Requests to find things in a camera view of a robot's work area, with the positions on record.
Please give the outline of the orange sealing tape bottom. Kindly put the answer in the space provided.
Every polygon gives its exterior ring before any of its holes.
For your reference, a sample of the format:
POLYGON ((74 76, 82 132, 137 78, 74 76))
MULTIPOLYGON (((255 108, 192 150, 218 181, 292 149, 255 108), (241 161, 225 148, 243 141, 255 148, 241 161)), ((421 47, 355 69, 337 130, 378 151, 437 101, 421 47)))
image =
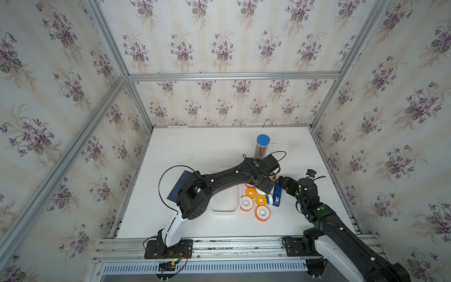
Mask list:
POLYGON ((255 217, 260 222, 266 222, 271 216, 270 209, 267 206, 257 206, 255 217))

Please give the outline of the white storage box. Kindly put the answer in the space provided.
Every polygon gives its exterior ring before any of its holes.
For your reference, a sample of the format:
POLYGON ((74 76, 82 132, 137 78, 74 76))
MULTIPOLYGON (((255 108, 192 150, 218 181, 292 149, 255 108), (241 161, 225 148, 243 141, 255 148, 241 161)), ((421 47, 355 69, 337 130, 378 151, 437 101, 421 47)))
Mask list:
POLYGON ((207 210, 215 215, 228 216, 240 210, 241 185, 235 185, 214 195, 207 210))

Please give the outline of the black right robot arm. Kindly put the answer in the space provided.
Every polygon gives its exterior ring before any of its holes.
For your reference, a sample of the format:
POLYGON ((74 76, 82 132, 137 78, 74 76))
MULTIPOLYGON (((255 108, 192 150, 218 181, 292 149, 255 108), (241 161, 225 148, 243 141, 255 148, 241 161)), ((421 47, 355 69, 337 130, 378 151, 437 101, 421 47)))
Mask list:
POLYGON ((331 263, 350 282, 408 282, 408 271, 392 264, 368 247, 343 223, 337 213, 320 201, 318 187, 311 177, 295 180, 279 177, 280 188, 296 199, 295 207, 313 227, 301 237, 286 236, 282 245, 289 257, 322 256, 308 261, 308 273, 318 277, 331 263))

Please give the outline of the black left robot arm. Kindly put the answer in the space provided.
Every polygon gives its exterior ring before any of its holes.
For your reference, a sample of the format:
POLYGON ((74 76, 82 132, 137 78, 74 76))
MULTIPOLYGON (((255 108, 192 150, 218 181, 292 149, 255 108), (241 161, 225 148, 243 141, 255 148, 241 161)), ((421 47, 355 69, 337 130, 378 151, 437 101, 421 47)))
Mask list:
POLYGON ((167 228, 159 230, 157 240, 171 248, 181 240, 181 228, 185 222, 200 217, 208 208, 212 197, 239 184, 250 184, 270 193, 274 180, 271 176, 280 172, 280 164, 273 156, 262 159, 243 157, 237 166, 202 175, 198 170, 183 166, 186 170, 177 180, 167 200, 176 204, 167 228))

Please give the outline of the yellow sealing tape left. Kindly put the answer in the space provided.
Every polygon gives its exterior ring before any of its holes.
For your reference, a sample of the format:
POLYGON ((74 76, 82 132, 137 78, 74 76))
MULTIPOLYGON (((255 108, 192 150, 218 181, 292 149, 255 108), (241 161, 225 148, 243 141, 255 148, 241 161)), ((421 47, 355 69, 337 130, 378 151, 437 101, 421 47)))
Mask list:
POLYGON ((251 198, 251 199, 255 199, 257 196, 257 192, 255 190, 255 188, 248 188, 245 192, 246 196, 251 198))

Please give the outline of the yellow sealing tape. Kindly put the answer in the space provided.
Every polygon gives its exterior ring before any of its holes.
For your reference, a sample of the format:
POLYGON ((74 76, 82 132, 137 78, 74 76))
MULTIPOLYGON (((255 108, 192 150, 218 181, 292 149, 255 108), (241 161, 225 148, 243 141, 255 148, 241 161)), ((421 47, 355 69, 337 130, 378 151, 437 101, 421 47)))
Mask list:
POLYGON ((245 192, 246 196, 251 198, 251 199, 255 199, 257 196, 257 192, 255 190, 255 188, 248 188, 245 192))
POLYGON ((267 197, 265 195, 258 195, 255 198, 257 206, 266 206, 268 203, 267 197))

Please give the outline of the blue sealing tape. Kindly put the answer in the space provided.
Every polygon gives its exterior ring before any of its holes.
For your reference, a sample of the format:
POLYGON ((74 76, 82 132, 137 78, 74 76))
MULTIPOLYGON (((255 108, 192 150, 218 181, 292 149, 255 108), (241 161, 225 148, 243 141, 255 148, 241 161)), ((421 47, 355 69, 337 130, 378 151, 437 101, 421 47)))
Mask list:
POLYGON ((265 197, 267 199, 268 205, 272 205, 273 204, 272 194, 266 194, 265 197))

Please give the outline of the yellow sealing tape right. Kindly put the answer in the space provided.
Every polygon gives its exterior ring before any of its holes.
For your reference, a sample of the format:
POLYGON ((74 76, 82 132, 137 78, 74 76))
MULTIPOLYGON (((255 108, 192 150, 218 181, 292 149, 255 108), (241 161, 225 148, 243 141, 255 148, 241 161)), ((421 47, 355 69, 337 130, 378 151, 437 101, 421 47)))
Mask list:
POLYGON ((268 203, 267 197, 265 195, 258 195, 255 198, 257 206, 266 206, 268 203))

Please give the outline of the blue-capped pencil tube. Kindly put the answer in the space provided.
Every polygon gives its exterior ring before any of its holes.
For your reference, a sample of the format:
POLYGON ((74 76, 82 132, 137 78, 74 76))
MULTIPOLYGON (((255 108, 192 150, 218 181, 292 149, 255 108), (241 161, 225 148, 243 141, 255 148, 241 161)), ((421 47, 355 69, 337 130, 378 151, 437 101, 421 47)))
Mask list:
POLYGON ((270 144, 270 137, 265 134, 258 135, 256 138, 256 149, 254 157, 263 159, 267 155, 267 149, 270 144))

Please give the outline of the blue book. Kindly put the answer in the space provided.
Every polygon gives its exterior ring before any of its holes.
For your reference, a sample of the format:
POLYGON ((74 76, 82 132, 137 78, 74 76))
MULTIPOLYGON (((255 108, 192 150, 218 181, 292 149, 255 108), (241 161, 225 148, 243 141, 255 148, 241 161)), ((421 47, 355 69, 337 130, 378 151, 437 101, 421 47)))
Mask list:
POLYGON ((185 170, 182 175, 179 177, 178 181, 176 182, 175 186, 169 193, 167 200, 170 200, 171 202, 176 203, 177 195, 182 190, 182 186, 191 178, 192 172, 189 172, 185 170))

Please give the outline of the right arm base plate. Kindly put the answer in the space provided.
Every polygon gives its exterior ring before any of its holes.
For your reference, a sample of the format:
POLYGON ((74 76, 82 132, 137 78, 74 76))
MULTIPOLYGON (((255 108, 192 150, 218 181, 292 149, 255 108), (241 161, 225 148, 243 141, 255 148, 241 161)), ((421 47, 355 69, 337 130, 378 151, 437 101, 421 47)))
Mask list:
POLYGON ((282 238, 282 245, 288 257, 306 257, 318 255, 314 247, 314 242, 309 237, 285 236, 282 238))

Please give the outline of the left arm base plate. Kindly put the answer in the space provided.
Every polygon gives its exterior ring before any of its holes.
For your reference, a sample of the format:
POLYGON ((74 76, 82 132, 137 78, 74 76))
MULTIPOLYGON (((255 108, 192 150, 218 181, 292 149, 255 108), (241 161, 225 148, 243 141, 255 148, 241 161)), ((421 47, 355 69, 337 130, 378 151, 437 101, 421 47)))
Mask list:
POLYGON ((172 247, 166 247, 162 240, 149 240, 145 243, 145 259, 190 259, 193 253, 192 240, 181 240, 172 247))

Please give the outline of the aluminium front rail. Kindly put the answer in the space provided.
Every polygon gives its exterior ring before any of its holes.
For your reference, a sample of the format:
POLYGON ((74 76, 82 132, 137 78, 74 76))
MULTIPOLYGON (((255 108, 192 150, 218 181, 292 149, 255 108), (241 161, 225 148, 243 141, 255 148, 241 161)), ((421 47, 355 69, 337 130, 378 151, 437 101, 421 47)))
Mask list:
POLYGON ((88 279, 115 274, 159 274, 163 263, 177 261, 169 274, 303 271, 319 255, 289 256, 281 236, 194 237, 169 257, 145 244, 155 239, 101 239, 88 268, 88 279))

